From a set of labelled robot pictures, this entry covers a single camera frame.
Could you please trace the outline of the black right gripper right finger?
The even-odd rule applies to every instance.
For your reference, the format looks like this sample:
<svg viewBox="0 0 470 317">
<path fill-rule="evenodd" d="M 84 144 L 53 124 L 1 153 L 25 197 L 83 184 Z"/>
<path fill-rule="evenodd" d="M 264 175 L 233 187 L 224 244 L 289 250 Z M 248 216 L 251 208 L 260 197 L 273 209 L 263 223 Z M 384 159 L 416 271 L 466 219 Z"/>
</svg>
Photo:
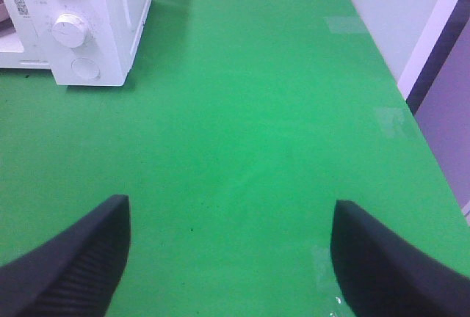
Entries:
<svg viewBox="0 0 470 317">
<path fill-rule="evenodd" d="M 417 249 L 350 200 L 333 212 L 330 256 L 356 316 L 468 316 L 469 278 Z"/>
</svg>

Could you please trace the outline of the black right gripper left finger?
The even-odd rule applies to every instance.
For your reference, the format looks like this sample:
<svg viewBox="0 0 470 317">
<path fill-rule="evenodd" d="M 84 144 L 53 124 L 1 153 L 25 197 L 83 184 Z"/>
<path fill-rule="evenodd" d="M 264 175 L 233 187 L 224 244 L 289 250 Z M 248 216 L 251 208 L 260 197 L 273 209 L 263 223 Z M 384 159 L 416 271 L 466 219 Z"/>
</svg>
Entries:
<svg viewBox="0 0 470 317">
<path fill-rule="evenodd" d="M 105 316 L 131 243 L 129 197 L 112 195 L 1 267 L 2 316 Z"/>
</svg>

